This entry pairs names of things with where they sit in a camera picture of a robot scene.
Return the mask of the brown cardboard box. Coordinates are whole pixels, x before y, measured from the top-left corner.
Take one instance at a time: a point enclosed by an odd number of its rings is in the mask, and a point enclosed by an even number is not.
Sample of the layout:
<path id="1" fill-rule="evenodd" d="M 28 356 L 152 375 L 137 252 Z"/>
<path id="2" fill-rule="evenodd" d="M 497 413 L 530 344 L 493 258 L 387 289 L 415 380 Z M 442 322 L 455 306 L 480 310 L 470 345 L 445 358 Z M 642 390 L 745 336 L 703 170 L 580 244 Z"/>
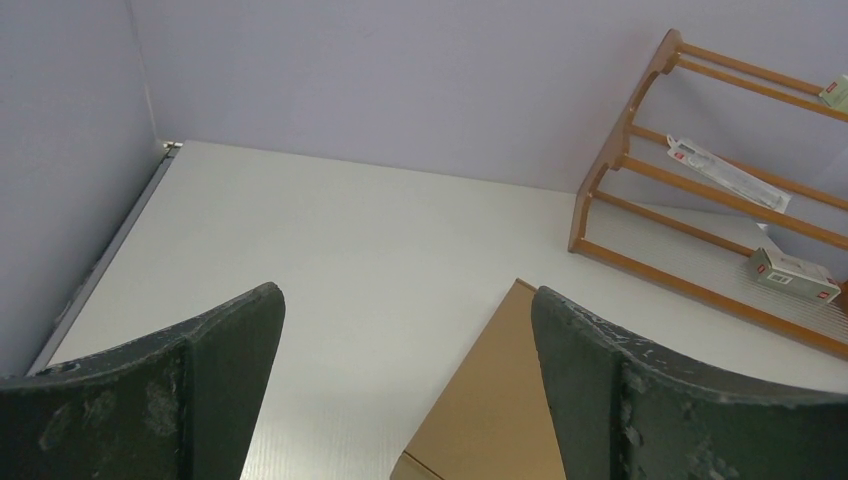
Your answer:
<path id="1" fill-rule="evenodd" d="M 393 479 L 565 476 L 518 279 L 399 456 Z"/>

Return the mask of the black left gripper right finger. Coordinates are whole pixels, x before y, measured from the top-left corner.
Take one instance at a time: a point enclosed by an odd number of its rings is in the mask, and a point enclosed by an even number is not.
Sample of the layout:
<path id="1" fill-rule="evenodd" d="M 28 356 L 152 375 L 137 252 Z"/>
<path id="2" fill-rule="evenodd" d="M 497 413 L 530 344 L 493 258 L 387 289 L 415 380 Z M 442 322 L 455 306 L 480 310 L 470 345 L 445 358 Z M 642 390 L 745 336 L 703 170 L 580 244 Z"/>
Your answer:
<path id="1" fill-rule="evenodd" d="M 843 479 L 847 398 L 724 370 L 542 287 L 531 324 L 570 479 Z"/>

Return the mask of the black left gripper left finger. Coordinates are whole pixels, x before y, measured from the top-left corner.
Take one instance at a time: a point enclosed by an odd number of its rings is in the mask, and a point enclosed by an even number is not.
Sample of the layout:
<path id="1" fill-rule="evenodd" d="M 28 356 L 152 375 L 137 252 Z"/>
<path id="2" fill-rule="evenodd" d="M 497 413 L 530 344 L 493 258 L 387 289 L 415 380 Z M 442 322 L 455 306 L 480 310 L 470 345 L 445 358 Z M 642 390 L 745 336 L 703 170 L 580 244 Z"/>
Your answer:
<path id="1" fill-rule="evenodd" d="M 1 382 L 5 479 L 237 479 L 280 342 L 283 292 Z"/>

